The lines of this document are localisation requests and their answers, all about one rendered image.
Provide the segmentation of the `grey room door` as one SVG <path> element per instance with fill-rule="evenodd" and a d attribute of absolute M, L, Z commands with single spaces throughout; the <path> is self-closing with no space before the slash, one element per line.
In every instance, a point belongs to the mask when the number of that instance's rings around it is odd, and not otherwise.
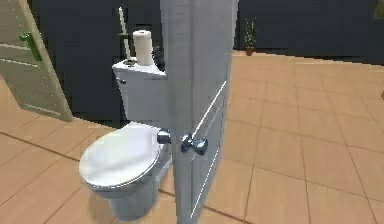
<path fill-rule="evenodd" d="M 176 224 L 197 224 L 221 159 L 239 0 L 160 0 Z M 207 139 L 203 156 L 182 137 Z"/>

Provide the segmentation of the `silver door knob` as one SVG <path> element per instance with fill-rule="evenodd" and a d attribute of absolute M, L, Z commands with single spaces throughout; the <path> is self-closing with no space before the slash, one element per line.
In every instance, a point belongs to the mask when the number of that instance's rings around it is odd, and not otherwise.
<path fill-rule="evenodd" d="M 171 143 L 171 134 L 168 129 L 161 128 L 158 133 L 156 140 L 159 144 L 170 144 Z"/>
<path fill-rule="evenodd" d="M 181 151 L 186 153 L 189 149 L 192 149 L 196 154 L 203 156 L 208 149 L 207 139 L 196 139 L 192 138 L 191 133 L 186 133 L 182 137 Z"/>

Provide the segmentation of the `white paper towel roll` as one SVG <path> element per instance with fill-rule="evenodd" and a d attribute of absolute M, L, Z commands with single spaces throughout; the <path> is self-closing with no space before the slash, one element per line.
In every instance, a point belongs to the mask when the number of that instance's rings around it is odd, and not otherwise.
<path fill-rule="evenodd" d="M 141 66 L 150 66 L 153 64 L 152 59 L 152 37 L 148 30 L 137 30 L 133 32 L 134 47 L 137 62 Z"/>

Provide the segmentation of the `white toilet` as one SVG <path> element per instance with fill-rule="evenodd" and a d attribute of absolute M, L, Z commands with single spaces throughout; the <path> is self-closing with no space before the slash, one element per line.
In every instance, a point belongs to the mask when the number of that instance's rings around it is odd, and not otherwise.
<path fill-rule="evenodd" d="M 167 74 L 163 63 L 127 60 L 112 66 L 126 122 L 91 143 L 81 156 L 79 175 L 109 203 L 120 221 L 144 217 L 158 198 L 160 180 L 171 163 Z"/>

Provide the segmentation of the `potted house plant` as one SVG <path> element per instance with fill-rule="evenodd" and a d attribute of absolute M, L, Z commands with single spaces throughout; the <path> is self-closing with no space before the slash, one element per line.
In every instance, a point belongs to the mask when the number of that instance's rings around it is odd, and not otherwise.
<path fill-rule="evenodd" d="M 247 56 L 251 56 L 254 52 L 254 47 L 256 43 L 255 30 L 256 30 L 256 19 L 252 18 L 251 20 L 246 20 L 244 43 L 245 43 L 245 52 Z"/>

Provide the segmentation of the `beige room door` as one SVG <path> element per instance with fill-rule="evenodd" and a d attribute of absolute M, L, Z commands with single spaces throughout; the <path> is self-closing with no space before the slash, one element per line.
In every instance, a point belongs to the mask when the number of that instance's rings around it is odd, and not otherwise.
<path fill-rule="evenodd" d="M 19 39 L 23 32 L 32 33 L 41 61 Z M 21 109 L 73 120 L 28 0 L 0 0 L 0 75 Z"/>

